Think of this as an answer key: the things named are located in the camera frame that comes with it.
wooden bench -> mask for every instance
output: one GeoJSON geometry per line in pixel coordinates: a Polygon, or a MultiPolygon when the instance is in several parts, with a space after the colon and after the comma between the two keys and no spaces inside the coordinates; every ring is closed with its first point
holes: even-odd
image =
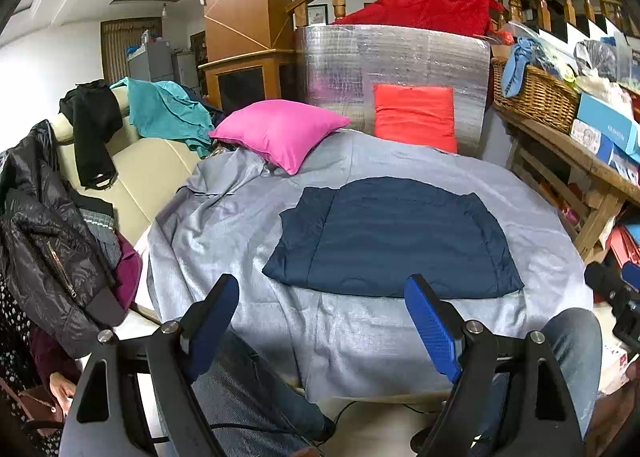
{"type": "Polygon", "coordinates": [[[532,172],[546,180],[580,217],[582,227],[579,232],[563,215],[561,222],[582,259],[586,263],[601,261],[605,251],[598,246],[598,238],[609,221],[620,213],[626,201],[640,206],[640,187],[620,177],[617,171],[568,135],[508,110],[497,109],[497,114],[513,136],[507,169],[555,206],[553,197],[536,181],[532,172]],[[531,140],[543,145],[570,166],[587,173],[591,188],[583,200],[577,198],[564,182],[527,150],[526,144],[530,144],[531,140]]]}

teal shirt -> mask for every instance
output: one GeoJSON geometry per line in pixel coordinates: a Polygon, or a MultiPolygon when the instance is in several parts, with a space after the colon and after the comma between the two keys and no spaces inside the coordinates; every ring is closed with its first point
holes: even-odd
{"type": "Polygon", "coordinates": [[[111,88],[122,85],[127,85],[129,122],[142,137],[181,141],[201,158],[209,154],[209,132],[214,128],[211,117],[180,85],[123,78],[111,88]]]}

bolt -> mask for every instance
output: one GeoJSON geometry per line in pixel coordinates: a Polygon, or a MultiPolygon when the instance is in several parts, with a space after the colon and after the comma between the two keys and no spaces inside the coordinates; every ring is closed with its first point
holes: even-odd
{"type": "Polygon", "coordinates": [[[98,341],[102,345],[111,343],[111,340],[113,340],[113,331],[111,329],[105,329],[104,331],[100,331],[98,333],[98,341]]]}
{"type": "Polygon", "coordinates": [[[540,331],[533,331],[529,336],[531,336],[531,340],[534,343],[540,344],[545,342],[545,335],[540,331]]]}
{"type": "Polygon", "coordinates": [[[160,326],[160,330],[163,334],[173,334],[178,330],[178,327],[180,327],[180,324],[176,320],[169,320],[160,326]]]}
{"type": "Polygon", "coordinates": [[[469,320],[466,323],[466,330],[471,334],[479,334],[484,330],[484,326],[478,320],[469,320]]]}

maroon sleeve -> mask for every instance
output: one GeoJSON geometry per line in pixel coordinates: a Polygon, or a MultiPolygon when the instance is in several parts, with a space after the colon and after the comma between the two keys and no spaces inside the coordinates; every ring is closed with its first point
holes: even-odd
{"type": "Polygon", "coordinates": [[[42,384],[47,390],[49,390],[49,376],[55,372],[59,372],[72,383],[78,383],[81,372],[76,362],[55,339],[36,325],[31,328],[31,357],[36,363],[42,384]]]}

framed picture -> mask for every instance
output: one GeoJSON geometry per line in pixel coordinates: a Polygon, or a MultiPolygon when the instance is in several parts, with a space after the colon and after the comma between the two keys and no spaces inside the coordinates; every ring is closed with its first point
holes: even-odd
{"type": "Polygon", "coordinates": [[[327,25],[329,21],[329,11],[327,4],[308,5],[306,16],[309,25],[327,25]]]}

